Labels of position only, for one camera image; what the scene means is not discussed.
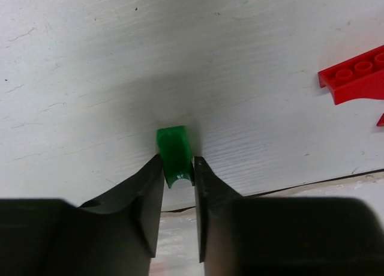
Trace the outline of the green lego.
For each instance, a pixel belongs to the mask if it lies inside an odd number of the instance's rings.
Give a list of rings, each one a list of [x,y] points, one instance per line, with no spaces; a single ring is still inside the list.
[[[167,186],[171,188],[180,179],[189,180],[194,186],[193,154],[186,127],[158,129],[156,141]]]

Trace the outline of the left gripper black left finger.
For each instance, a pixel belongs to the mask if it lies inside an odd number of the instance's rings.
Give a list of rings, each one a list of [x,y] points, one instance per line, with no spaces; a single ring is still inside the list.
[[[1,200],[2,275],[148,275],[163,198],[159,155],[105,193]]]

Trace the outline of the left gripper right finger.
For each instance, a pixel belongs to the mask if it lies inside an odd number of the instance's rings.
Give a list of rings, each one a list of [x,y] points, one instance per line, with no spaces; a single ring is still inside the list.
[[[245,197],[194,159],[206,275],[382,275],[383,228],[361,200]]]

